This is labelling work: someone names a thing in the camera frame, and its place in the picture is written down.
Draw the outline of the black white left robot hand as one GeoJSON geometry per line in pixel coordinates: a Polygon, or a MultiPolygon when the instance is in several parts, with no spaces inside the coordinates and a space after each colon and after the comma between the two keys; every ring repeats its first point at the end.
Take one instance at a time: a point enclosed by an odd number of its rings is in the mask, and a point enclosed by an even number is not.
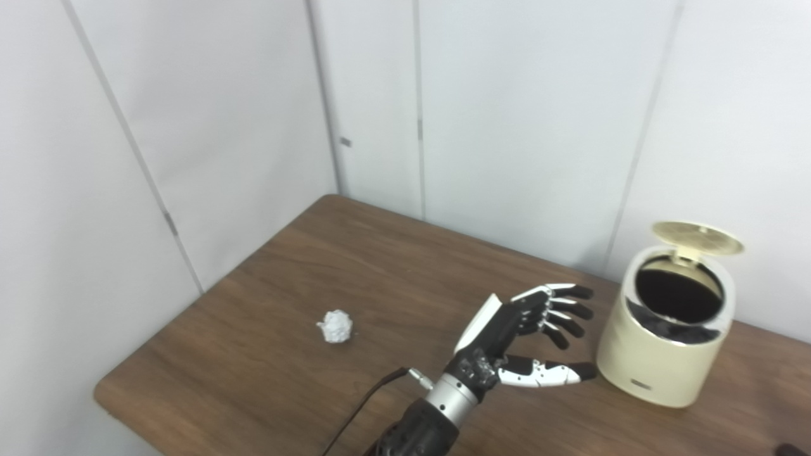
{"type": "Polygon", "coordinates": [[[575,319],[594,316],[582,304],[592,295],[591,289],[573,283],[536,286],[506,303],[491,294],[464,329],[444,374],[478,403],[498,384],[547,388],[594,380],[597,367],[591,362],[563,364],[508,353],[517,337],[531,334],[543,334],[558,349],[568,349],[566,334],[585,335],[575,319]]]}

